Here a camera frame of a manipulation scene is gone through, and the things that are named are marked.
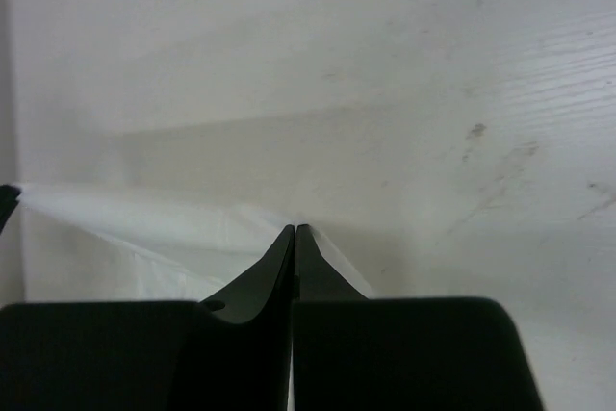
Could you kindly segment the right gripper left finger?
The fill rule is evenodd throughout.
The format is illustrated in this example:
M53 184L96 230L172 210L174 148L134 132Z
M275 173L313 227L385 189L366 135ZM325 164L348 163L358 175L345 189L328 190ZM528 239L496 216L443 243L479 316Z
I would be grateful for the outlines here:
M1 312L5 410L283 410L295 230L201 301L22 303Z

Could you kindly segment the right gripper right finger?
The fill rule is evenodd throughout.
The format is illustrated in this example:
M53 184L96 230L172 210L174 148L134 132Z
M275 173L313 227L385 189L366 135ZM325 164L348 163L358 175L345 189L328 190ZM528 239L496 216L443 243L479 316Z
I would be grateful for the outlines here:
M514 321L483 297L370 299L295 235L298 410L540 410Z

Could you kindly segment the white tank top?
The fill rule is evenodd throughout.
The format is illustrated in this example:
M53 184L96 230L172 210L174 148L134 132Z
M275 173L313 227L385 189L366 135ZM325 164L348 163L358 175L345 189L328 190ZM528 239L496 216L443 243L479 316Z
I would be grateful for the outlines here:
M18 206L130 253L143 299L213 295L265 254L298 218L199 197L88 184L15 184Z

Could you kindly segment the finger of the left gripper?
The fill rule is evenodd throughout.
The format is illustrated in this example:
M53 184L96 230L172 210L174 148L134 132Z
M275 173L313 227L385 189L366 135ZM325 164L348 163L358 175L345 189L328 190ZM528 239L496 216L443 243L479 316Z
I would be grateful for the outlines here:
M3 232L14 210L18 206L21 189L15 185L0 186L0 233Z

